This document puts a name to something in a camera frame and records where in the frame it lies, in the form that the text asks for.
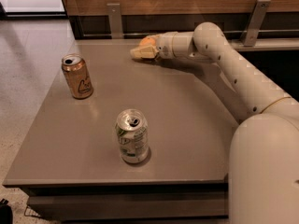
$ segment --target concrete floor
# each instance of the concrete floor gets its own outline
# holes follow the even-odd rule
[[[74,42],[68,21],[0,21],[0,184]],[[55,223],[25,217],[27,196],[0,185],[14,224]]]

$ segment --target floor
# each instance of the floor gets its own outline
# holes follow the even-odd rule
[[[74,42],[67,20],[0,21],[0,184]],[[56,223],[25,217],[27,196],[0,185],[14,224]]]

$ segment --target black object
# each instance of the black object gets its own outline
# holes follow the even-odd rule
[[[8,200],[2,199],[0,202],[0,223],[12,224],[12,211],[8,204]]]

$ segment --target gray tabletop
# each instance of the gray tabletop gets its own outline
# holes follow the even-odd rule
[[[138,63],[129,52],[137,42],[74,44],[72,50],[88,65],[94,94],[85,100],[72,98],[59,72],[5,186],[192,183],[225,178],[238,124],[222,96],[215,93],[222,89],[223,95],[234,94],[219,68],[188,61]],[[141,110],[149,123],[150,155],[137,165],[122,160],[114,130],[117,116],[128,108]]]

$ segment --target can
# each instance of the can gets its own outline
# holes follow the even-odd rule
[[[78,54],[64,56],[62,70],[74,98],[85,99],[93,94],[93,85],[86,63]]]
[[[148,122],[137,109],[122,111],[115,125],[121,157],[129,163],[139,163],[148,157]]]

